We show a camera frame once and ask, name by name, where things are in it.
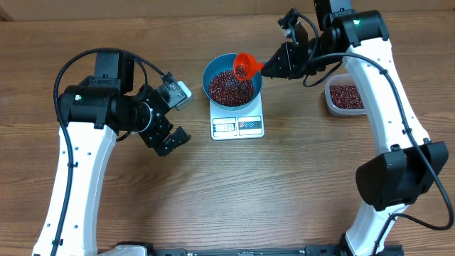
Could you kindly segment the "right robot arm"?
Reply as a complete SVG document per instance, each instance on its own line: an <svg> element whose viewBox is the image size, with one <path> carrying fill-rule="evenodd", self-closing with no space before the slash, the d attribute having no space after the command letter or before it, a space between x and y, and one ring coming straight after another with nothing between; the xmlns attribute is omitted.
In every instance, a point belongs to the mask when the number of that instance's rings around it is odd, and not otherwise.
<svg viewBox="0 0 455 256"><path fill-rule="evenodd" d="M387 246L395 221L432 186L449 158L444 142L433 142L405 94L392 56L386 23L379 11L353 9L349 1L316 1L315 36L309 39L305 15L290 9L279 26L287 41L266 62L269 78L306 79L340 63L352 77L370 122L375 158L360 166L355 181L362 203L337 245L309 245L306 254L401 255Z"/></svg>

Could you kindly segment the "red measuring scoop blue handle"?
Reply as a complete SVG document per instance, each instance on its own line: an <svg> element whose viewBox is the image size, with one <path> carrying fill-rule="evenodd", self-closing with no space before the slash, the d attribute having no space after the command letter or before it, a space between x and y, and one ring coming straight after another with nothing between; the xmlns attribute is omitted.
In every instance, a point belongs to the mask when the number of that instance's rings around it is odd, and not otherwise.
<svg viewBox="0 0 455 256"><path fill-rule="evenodd" d="M265 63L257 62L255 57L249 53L238 53L234 59L233 70L235 77L238 80L250 80L257 73L260 73ZM245 74L240 75L237 71L238 67L242 67Z"/></svg>

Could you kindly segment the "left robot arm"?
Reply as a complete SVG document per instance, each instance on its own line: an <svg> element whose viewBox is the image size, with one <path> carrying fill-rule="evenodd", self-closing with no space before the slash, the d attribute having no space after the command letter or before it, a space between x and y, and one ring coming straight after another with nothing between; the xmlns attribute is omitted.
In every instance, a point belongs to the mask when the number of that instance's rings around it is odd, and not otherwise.
<svg viewBox="0 0 455 256"><path fill-rule="evenodd" d="M96 48L95 71L77 85L55 87L59 157L45 224L34 255L96 255L97 218L110 155L117 142L138 134L159 156L189 141L166 114L193 100L184 82L160 73L162 84L133 90L134 69L151 63L118 48Z"/></svg>

